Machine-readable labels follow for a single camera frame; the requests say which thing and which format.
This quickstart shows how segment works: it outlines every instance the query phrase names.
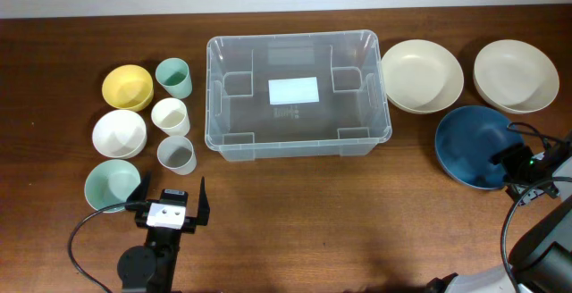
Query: wood grain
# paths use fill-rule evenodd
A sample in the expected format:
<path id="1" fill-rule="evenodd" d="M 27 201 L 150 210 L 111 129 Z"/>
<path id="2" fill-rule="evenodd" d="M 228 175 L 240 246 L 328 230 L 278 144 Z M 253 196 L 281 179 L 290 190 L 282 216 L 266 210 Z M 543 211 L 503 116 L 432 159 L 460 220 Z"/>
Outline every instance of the wood grain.
<path id="1" fill-rule="evenodd" d="M 391 139 L 364 157 L 308 157 L 227 163 L 204 143 L 206 42 L 218 35 L 371 29 L 382 53 L 409 38 L 429 39 L 457 56 L 466 87 L 450 109 L 429 115 L 391 106 Z M 190 113 L 198 167 L 181 177 L 162 168 L 165 134 L 148 126 L 131 159 L 162 188 L 190 193 L 206 177 L 211 221 L 184 236 L 174 289 L 191 292 L 342 292 L 415 287 L 435 276 L 500 264 L 501 224 L 510 199 L 448 178 L 435 159 L 434 132 L 449 110 L 482 105 L 472 83 L 478 51 L 501 38 L 543 50 L 560 75 L 556 101 L 511 119 L 563 136 L 572 119 L 572 5 L 429 8 L 315 13 L 124 16 L 0 21 L 0 281 L 3 291 L 96 292 L 65 253 L 69 232 L 91 212 L 85 178 L 105 158 L 91 145 L 104 76 L 135 63 L 153 72 L 167 57 L 185 59 L 194 91 Z M 156 85 L 154 102 L 167 94 Z M 535 151 L 537 140 L 528 139 Z M 558 202 L 518 212 L 509 244 Z M 119 291 L 116 262 L 145 231 L 128 213 L 107 214 L 77 237 L 78 260 Z"/>

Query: yellow bowl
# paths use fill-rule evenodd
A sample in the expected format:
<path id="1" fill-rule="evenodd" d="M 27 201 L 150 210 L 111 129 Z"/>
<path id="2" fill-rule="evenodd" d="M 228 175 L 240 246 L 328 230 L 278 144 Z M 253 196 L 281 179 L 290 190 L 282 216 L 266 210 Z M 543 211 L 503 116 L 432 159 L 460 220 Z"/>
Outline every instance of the yellow bowl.
<path id="1" fill-rule="evenodd" d="M 138 65 L 123 65 L 107 74 L 104 100 L 117 109 L 140 111 L 153 99 L 153 78 Z"/>

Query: cup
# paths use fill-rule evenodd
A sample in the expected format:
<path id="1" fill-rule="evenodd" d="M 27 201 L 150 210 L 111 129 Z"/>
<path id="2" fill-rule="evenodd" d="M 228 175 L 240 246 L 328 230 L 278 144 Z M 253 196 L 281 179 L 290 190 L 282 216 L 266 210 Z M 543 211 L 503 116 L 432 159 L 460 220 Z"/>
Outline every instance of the cup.
<path id="1" fill-rule="evenodd" d="M 180 58 L 173 57 L 162 61 L 157 66 L 155 77 L 172 97 L 182 99 L 189 96 L 193 90 L 189 66 Z"/>
<path id="2" fill-rule="evenodd" d="M 128 159 L 143 150 L 147 129 L 140 115 L 129 110 L 114 110 L 99 119 L 91 140 L 101 155 Z"/>
<path id="3" fill-rule="evenodd" d="M 157 149 L 157 158 L 165 168 L 180 175 L 190 174 L 197 167 L 193 144 L 181 136 L 163 140 Z"/>
<path id="4" fill-rule="evenodd" d="M 101 91 L 110 106 L 140 111 L 153 99 L 153 79 L 138 65 L 123 65 L 107 74 Z"/>
<path id="5" fill-rule="evenodd" d="M 151 112 L 151 121 L 169 136 L 184 136 L 190 130 L 187 107 L 174 97 L 157 102 Z"/>
<path id="6" fill-rule="evenodd" d="M 124 160 L 108 160 L 99 164 L 86 179 L 84 193 L 88 204 L 95 210 L 127 201 L 141 182 L 137 168 Z M 117 207 L 106 213 L 124 210 Z"/>

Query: light green bowl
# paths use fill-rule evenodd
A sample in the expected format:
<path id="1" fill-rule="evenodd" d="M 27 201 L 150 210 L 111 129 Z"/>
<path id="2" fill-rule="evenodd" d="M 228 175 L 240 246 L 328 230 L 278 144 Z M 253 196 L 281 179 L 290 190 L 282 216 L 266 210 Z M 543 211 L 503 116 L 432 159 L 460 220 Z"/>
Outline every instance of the light green bowl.
<path id="1" fill-rule="evenodd" d="M 86 200 L 95 210 L 123 203 L 140 182 L 141 177 L 134 165 L 119 159 L 108 160 L 94 168 L 86 179 Z M 114 208 L 106 213 L 124 209 Z"/>

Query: dark blue bowl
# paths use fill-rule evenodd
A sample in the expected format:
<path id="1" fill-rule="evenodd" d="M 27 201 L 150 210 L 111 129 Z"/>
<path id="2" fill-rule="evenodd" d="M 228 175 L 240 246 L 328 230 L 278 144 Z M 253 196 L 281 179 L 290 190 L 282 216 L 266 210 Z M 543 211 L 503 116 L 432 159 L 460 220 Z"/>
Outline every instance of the dark blue bowl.
<path id="1" fill-rule="evenodd" d="M 522 137 L 507 131 L 510 120 L 484 106 L 463 106 L 447 114 L 435 135 L 435 151 L 443 169 L 465 185 L 479 189 L 500 189 L 505 170 L 491 163 L 491 157 L 517 143 Z"/>

